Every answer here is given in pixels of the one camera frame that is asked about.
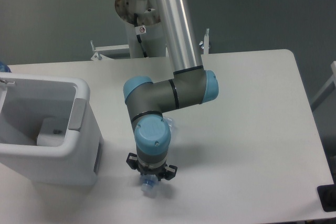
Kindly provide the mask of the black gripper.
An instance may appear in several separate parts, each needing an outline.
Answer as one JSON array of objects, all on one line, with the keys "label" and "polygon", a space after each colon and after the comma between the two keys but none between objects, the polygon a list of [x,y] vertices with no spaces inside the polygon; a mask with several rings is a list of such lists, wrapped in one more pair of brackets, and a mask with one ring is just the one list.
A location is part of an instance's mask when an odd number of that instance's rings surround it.
[{"label": "black gripper", "polygon": [[136,170],[142,175],[154,175],[161,180],[171,180],[176,176],[177,166],[174,165],[161,165],[157,168],[149,168],[148,166],[143,166],[138,161],[138,156],[135,153],[129,153],[127,156],[126,163],[132,170]]}]

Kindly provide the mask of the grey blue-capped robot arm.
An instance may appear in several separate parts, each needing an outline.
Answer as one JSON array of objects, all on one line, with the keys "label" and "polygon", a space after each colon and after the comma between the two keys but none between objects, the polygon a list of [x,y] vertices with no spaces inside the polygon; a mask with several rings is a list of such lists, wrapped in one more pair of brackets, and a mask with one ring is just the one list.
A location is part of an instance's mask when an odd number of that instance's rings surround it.
[{"label": "grey blue-capped robot arm", "polygon": [[213,101],[219,94],[215,74],[206,70],[192,28],[187,0],[154,0],[163,28],[172,74],[153,81],[139,76],[123,86],[136,151],[127,164],[142,176],[171,180],[177,167],[167,163],[172,134],[164,114]]}]

